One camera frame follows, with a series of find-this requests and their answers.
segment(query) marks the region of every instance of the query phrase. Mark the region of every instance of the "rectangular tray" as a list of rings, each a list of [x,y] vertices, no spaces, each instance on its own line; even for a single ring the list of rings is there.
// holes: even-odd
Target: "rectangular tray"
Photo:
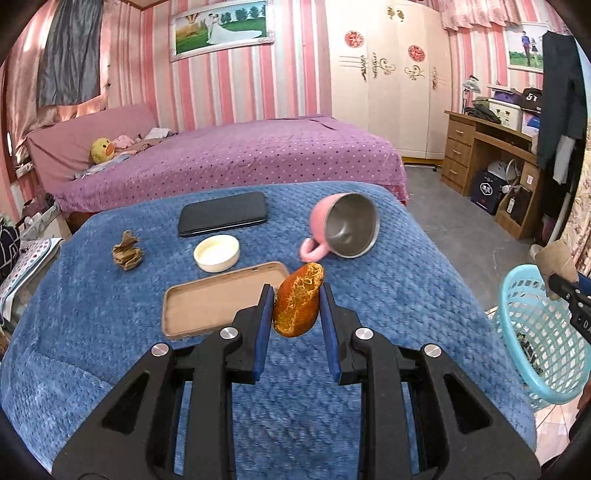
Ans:
[[[266,283],[277,289],[289,275],[284,264],[269,262],[170,287],[164,294],[162,331],[179,340],[230,325],[238,310],[258,304]]]

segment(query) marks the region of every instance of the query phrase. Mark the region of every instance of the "black phone case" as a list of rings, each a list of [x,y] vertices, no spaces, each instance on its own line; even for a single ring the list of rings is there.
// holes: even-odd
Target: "black phone case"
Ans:
[[[262,192],[205,200],[185,205],[178,219],[178,234],[203,235],[267,221],[267,203]]]

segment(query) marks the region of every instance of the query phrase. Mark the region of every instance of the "bread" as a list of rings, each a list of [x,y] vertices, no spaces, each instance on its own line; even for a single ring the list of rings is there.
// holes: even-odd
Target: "bread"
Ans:
[[[314,326],[323,279],[322,265],[308,263],[283,281],[273,310],[273,326],[277,333],[284,337],[297,337]]]

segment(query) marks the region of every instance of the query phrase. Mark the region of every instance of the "wardrobe door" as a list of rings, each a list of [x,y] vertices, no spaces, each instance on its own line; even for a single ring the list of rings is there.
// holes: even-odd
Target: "wardrobe door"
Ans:
[[[386,0],[365,2],[368,16],[369,132],[400,143],[400,67],[398,65],[398,17]]]
[[[441,15],[432,10],[425,14],[427,51],[429,53],[430,108],[427,158],[443,159],[447,141],[445,110],[452,109],[452,55]]]
[[[329,30],[332,115],[368,130],[366,8],[361,0],[326,0]]]
[[[398,33],[397,75],[400,79],[400,130],[394,145],[404,157],[425,158],[429,123],[429,62],[424,5],[398,1],[394,5]]]

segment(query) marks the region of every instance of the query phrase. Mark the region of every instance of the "tile floor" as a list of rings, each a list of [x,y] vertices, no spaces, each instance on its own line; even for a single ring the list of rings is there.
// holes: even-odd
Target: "tile floor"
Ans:
[[[494,218],[439,181],[440,172],[407,166],[408,210],[464,278],[484,310],[497,305],[499,284],[517,265],[531,263],[530,242],[517,242]],[[538,448],[545,463],[568,445],[577,398],[536,414]]]

